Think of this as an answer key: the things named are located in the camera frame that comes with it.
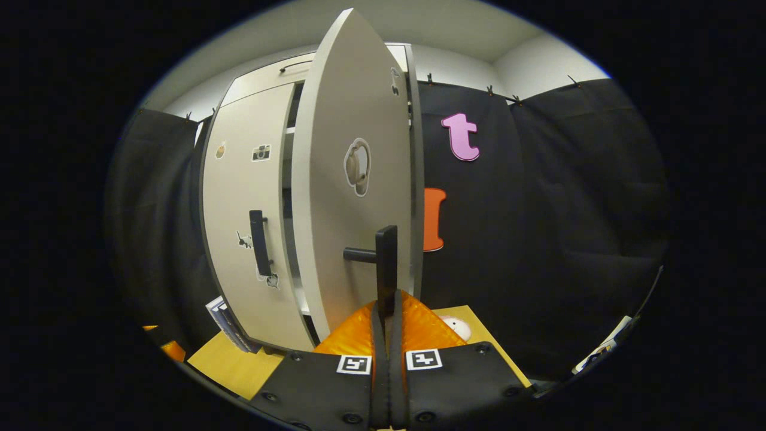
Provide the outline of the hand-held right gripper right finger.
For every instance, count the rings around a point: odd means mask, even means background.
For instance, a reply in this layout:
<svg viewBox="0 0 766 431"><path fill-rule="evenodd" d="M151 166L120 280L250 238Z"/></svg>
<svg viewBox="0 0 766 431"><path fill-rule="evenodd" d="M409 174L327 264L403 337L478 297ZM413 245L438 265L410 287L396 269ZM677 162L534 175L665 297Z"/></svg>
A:
<svg viewBox="0 0 766 431"><path fill-rule="evenodd" d="M463 340L410 294L394 295L390 417L396 429L490 429L533 401L489 341Z"/></svg>

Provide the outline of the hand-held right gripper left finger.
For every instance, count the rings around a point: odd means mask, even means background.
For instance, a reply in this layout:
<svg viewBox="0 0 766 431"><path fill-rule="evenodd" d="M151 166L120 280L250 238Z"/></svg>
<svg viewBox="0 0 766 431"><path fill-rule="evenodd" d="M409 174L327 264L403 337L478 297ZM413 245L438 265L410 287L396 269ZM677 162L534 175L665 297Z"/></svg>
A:
<svg viewBox="0 0 766 431"><path fill-rule="evenodd" d="M251 404L300 429L388 426L388 358L375 301L312 351L287 352Z"/></svg>

